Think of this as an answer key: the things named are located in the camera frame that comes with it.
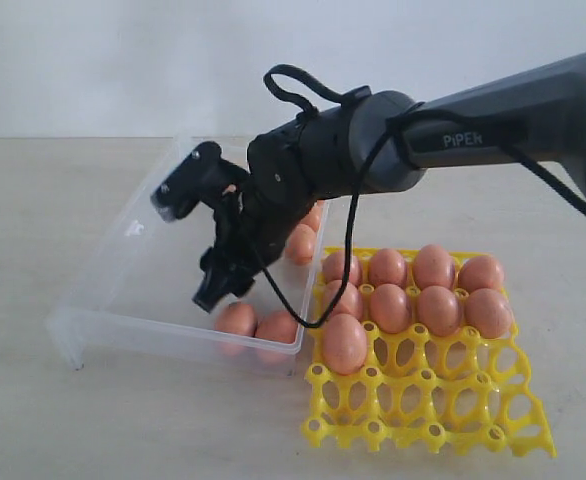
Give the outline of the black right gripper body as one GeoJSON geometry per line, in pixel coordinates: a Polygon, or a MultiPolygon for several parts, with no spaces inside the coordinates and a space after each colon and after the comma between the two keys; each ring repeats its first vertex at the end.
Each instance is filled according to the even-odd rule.
{"type": "Polygon", "coordinates": [[[314,204],[311,197],[300,204],[275,204],[252,185],[226,188],[214,208],[207,267],[223,276],[255,277],[282,256],[288,237],[314,204]]]}

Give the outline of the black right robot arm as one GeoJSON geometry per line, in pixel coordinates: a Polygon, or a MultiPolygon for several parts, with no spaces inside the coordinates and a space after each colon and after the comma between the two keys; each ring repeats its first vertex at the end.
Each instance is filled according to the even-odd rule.
{"type": "Polygon", "coordinates": [[[246,169],[204,144],[194,186],[214,213],[194,302],[241,297],[318,200],[397,193],[433,168],[517,163],[586,217],[586,52],[438,100],[338,93],[288,64],[263,78],[296,117],[254,138],[246,169]]]}

